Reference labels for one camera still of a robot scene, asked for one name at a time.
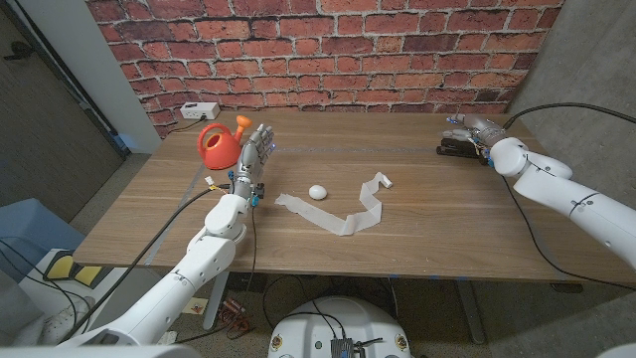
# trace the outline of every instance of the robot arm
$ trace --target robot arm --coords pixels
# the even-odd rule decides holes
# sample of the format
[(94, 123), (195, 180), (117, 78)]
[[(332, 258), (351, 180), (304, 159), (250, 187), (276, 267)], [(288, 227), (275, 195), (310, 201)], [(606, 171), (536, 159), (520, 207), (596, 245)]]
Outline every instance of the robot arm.
[(233, 261), (246, 226), (240, 220), (253, 204), (262, 168), (274, 148), (271, 127), (261, 125), (243, 146), (231, 193), (206, 216), (186, 255), (121, 317), (60, 346), (147, 345), (159, 341), (194, 293)]
[(458, 140), (475, 140), (490, 147), (495, 170), (519, 176), (515, 190), (528, 199), (569, 217), (611, 252), (636, 269), (636, 211), (569, 180), (572, 171), (556, 159), (528, 150), (519, 139), (507, 137), (498, 124), (474, 114), (448, 119), (463, 124), (462, 132), (445, 132)]

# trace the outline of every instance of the brick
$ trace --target brick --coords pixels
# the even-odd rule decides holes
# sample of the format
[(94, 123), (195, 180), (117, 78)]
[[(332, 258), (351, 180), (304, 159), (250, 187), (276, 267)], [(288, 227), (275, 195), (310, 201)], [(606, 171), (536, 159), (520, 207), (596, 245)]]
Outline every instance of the brick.
[(287, 93), (266, 93), (265, 100), (267, 105), (286, 105)]
[(228, 0), (203, 0), (208, 16), (231, 16)]
[(552, 27), (555, 24), (559, 11), (560, 9), (546, 9), (537, 24), (537, 28), (548, 29)]
[(168, 24), (163, 21), (127, 21), (115, 25), (124, 40), (172, 40)]
[(172, 116), (172, 112), (170, 111), (170, 109), (148, 113), (148, 117), (153, 124), (169, 124), (175, 122), (175, 118)]
[(411, 9), (447, 9), (464, 8), (468, 0), (410, 0), (408, 7)]
[(501, 6), (559, 5), (562, 0), (502, 0)]
[(457, 113), (458, 110), (457, 104), (438, 104), (435, 113)]
[(445, 13), (427, 12), (419, 19), (419, 32), (441, 32), (445, 26)]
[(296, 40), (296, 54), (298, 55), (314, 55), (320, 52), (320, 44), (316, 39), (298, 39)]
[(381, 0), (383, 10), (401, 10), (406, 7), (406, 0)]
[(396, 76), (396, 88), (425, 88), (441, 85), (442, 74), (404, 74)]
[(462, 104), (459, 106), (461, 113), (498, 114), (506, 109), (505, 104)]
[(260, 93), (221, 94), (224, 105), (264, 105)]
[(255, 20), (251, 23), (251, 30), (258, 38), (272, 39), (278, 36), (276, 22), (273, 20)]
[(189, 62), (188, 70), (190, 71), (190, 75), (194, 77), (208, 77), (212, 75), (210, 65), (205, 62)]
[(496, 6), (499, 0), (471, 0), (471, 7), (492, 7)]
[(394, 104), (391, 106), (391, 112), (408, 112), (408, 113), (433, 113), (435, 106), (433, 103), (424, 104)]
[(152, 14), (146, 7), (146, 5), (136, 1), (123, 1), (122, 2), (128, 17), (132, 20), (148, 20), (152, 19)]
[(399, 101), (399, 92), (389, 89), (359, 90), (356, 93), (357, 102), (391, 102)]
[(396, 53), (401, 49), (401, 38), (394, 36), (378, 37), (376, 52), (378, 53)]
[(296, 59), (289, 60), (291, 74), (312, 74), (334, 71), (334, 59)]
[(433, 102), (467, 102), (473, 98), (474, 90), (461, 89), (430, 89), (426, 95), (426, 100)]
[(175, 92), (157, 95), (157, 100), (162, 107), (181, 106), (187, 101), (200, 101), (199, 95), (194, 92)]
[(360, 70), (360, 59), (351, 57), (338, 58), (338, 71), (342, 73), (358, 72)]
[(186, 87), (179, 79), (161, 79), (161, 86), (166, 91), (185, 90)]
[(292, 90), (296, 87), (296, 78), (293, 77), (266, 77), (254, 78), (255, 90)]
[(169, 43), (170, 54), (175, 59), (214, 59), (217, 51), (208, 43)]
[(477, 93), (477, 97), (475, 98), (475, 101), (495, 101), (497, 100), (497, 97), (499, 96), (499, 91), (498, 90), (480, 90)]
[(106, 42), (119, 42), (121, 41), (121, 36), (115, 30), (114, 26), (111, 24), (108, 25), (99, 25), (99, 31), (101, 31), (101, 35), (106, 40)]
[(532, 30), (539, 20), (539, 11), (535, 9), (517, 9), (508, 23), (511, 30)]
[(481, 50), (484, 45), (486, 35), (482, 34), (467, 34), (462, 35), (457, 42), (457, 51), (477, 51)]
[(217, 62), (216, 66), (218, 76), (247, 76), (258, 74), (258, 62), (256, 61)]
[(86, 5), (96, 22), (117, 21), (126, 18), (126, 14), (116, 0), (91, 1)]
[(365, 32), (398, 34), (417, 31), (417, 14), (369, 15), (365, 19)]
[(450, 73), (444, 76), (444, 85), (450, 88), (464, 87), (468, 84), (470, 75), (466, 73)]
[(130, 83), (136, 94), (154, 94), (163, 91), (155, 79), (140, 80)]
[(369, 82), (371, 89), (389, 89), (394, 81), (393, 75), (374, 75)]
[(362, 60), (362, 71), (365, 72), (394, 72), (408, 70), (408, 55), (371, 56)]
[(146, 55), (136, 44), (109, 45), (108, 47), (120, 62), (146, 58)]
[(544, 33), (492, 34), (484, 49), (499, 51), (537, 50), (543, 39)]
[(151, 59), (169, 59), (170, 54), (164, 43), (145, 43), (142, 46), (143, 52)]
[(367, 54), (373, 49), (373, 40), (363, 37), (334, 37), (322, 40), (322, 53), (327, 55)]
[(302, 90), (318, 90), (320, 88), (320, 77), (303, 76), (298, 79), (298, 87)]
[(502, 88), (518, 85), (524, 75), (514, 74), (477, 74), (470, 80), (470, 85), (475, 88)]
[(535, 61), (537, 54), (519, 54), (513, 69), (515, 70), (528, 70)]
[(325, 90), (363, 89), (367, 86), (367, 76), (325, 76), (323, 87)]
[(246, 39), (249, 24), (245, 20), (210, 20), (195, 23), (202, 39)]
[(327, 17), (305, 17), (280, 19), (280, 36), (323, 36), (334, 32), (334, 19)]
[(377, 0), (321, 0), (320, 5), (323, 12), (361, 12), (378, 10)]
[(365, 105), (326, 105), (325, 111), (328, 112), (364, 112), (366, 109)]
[(185, 79), (185, 82), (188, 90), (206, 90), (210, 92), (225, 92), (229, 90), (226, 80)]
[(230, 89), (234, 92), (251, 92), (252, 87), (249, 79), (229, 79)]
[(181, 19), (205, 14), (200, 1), (189, 0), (147, 0), (150, 11), (158, 19)]
[(406, 36), (403, 51), (405, 52), (444, 52), (452, 51), (459, 36), (455, 34)]
[(293, 14), (316, 14), (316, 0), (289, 0)]
[(437, 68), (440, 70), (483, 70), (488, 55), (452, 54), (439, 57)]
[(234, 0), (235, 12), (243, 16), (288, 14), (286, 0)]
[(338, 34), (340, 35), (362, 35), (362, 16), (339, 16)]
[(168, 28), (172, 36), (177, 41), (196, 40), (197, 33), (195, 32), (195, 26), (189, 22), (175, 22), (169, 23)]
[(388, 112), (388, 104), (367, 105), (367, 112)]
[(504, 28), (508, 10), (455, 11), (448, 19), (448, 31), (494, 31)]
[(495, 54), (490, 59), (489, 69), (509, 70), (515, 63), (515, 55)]
[(420, 102), (424, 100), (423, 89), (405, 89), (401, 97), (405, 102)]
[(285, 60), (263, 60), (262, 70), (268, 75), (286, 74), (287, 63)]
[(219, 52), (219, 57), (224, 59), (242, 56), (239, 41), (218, 42), (217, 52)]
[(334, 90), (331, 93), (332, 103), (353, 103), (354, 93), (347, 90)]
[(307, 90), (302, 92), (290, 92), (291, 104), (326, 104), (329, 103), (329, 93), (319, 90)]
[(121, 70), (123, 71), (123, 75), (129, 80), (139, 79), (141, 77), (139, 70), (137, 70), (134, 64), (121, 65)]
[(159, 102), (157, 101), (156, 97), (141, 98), (139, 102), (141, 103), (141, 106), (143, 107), (143, 109), (146, 111), (156, 110), (161, 108), (161, 106), (159, 106)]
[(432, 70), (435, 67), (435, 58), (433, 55), (413, 55), (410, 67), (413, 70)]
[(242, 43), (242, 50), (247, 56), (254, 57), (275, 57), (292, 53), (291, 41), (287, 39), (245, 41)]

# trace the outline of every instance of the white egg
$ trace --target white egg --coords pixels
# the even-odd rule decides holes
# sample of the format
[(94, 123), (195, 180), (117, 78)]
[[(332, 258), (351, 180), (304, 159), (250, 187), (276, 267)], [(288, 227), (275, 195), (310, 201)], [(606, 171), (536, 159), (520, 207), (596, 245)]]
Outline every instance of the white egg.
[(321, 187), (320, 185), (314, 185), (309, 188), (309, 196), (314, 200), (325, 199), (327, 196), (327, 189)]

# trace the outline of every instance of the brick wallpaper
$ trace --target brick wallpaper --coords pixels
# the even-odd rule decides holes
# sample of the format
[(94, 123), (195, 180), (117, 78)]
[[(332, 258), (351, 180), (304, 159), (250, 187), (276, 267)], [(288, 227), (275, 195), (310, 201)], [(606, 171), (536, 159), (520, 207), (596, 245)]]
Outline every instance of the brick wallpaper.
[(160, 135), (238, 110), (502, 112), (563, 0), (88, 0)]

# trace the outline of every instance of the white power strip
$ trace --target white power strip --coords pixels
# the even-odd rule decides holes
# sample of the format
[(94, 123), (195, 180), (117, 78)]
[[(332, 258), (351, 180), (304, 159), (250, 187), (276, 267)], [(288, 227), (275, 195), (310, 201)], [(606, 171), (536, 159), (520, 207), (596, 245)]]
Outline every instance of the white power strip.
[(216, 102), (186, 102), (181, 106), (181, 114), (186, 119), (214, 119), (217, 117), (221, 109)]

